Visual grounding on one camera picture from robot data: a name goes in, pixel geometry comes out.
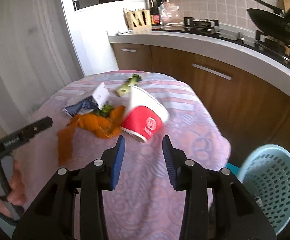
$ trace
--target white countertop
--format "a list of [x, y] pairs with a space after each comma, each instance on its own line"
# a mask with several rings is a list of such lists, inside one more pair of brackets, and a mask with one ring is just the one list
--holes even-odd
[[109, 42], [166, 47], [214, 58], [245, 70], [290, 96], [290, 69], [255, 50], [229, 41], [190, 33], [141, 30], [109, 36]]

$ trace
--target wooden basket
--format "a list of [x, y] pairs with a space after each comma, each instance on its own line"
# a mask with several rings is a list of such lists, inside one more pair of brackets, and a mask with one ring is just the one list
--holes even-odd
[[149, 10], [138, 10], [132, 12], [124, 10], [124, 15], [129, 30], [152, 27]]

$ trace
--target silver screw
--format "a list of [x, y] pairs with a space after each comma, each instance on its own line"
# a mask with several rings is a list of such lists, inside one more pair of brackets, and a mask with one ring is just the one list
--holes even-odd
[[185, 164], [186, 164], [187, 166], [194, 166], [195, 162], [194, 162], [193, 160], [186, 160], [186, 161], [185, 161]]
[[230, 174], [230, 170], [228, 168], [224, 168], [224, 169], [222, 169], [222, 173], [224, 175], [229, 175]]
[[67, 173], [67, 170], [65, 169], [65, 168], [60, 168], [59, 170], [58, 170], [58, 174], [59, 175], [65, 175]]
[[101, 166], [103, 165], [104, 161], [102, 159], [97, 159], [97, 160], [94, 160], [94, 165], [95, 166]]

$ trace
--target pink tablecloth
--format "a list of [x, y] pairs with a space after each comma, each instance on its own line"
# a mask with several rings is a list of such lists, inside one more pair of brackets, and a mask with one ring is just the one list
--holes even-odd
[[[56, 133], [69, 121], [60, 112], [66, 102], [104, 82], [111, 93], [109, 102], [115, 106], [127, 105], [128, 97], [118, 98], [113, 92], [130, 76], [129, 73], [104, 73], [73, 82], [33, 115], [36, 120], [48, 115], [54, 124], [17, 153], [28, 197], [25, 208], [59, 168]], [[188, 85], [163, 74], [141, 73], [141, 76], [143, 81], [139, 82], [139, 87], [166, 107], [170, 120], [146, 144], [121, 133], [126, 139], [126, 151], [120, 179], [116, 190], [103, 192], [108, 234], [112, 240], [176, 240], [181, 228], [185, 193], [175, 192], [169, 183], [162, 153], [163, 136], [169, 135], [173, 146], [184, 150], [188, 158], [217, 171], [226, 164], [230, 145]], [[113, 147], [116, 140], [99, 139], [86, 130], [77, 129], [73, 139], [74, 158], [66, 167], [70, 170], [85, 167], [99, 158], [105, 149]]]

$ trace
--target gas stove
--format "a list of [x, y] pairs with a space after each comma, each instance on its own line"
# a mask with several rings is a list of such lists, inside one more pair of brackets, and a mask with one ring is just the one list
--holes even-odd
[[290, 46], [264, 35], [259, 30], [256, 31], [255, 38], [251, 38], [244, 36], [242, 32], [220, 29], [218, 20], [184, 17], [184, 25], [162, 26], [152, 31], [191, 33], [229, 41], [260, 52], [290, 69]]

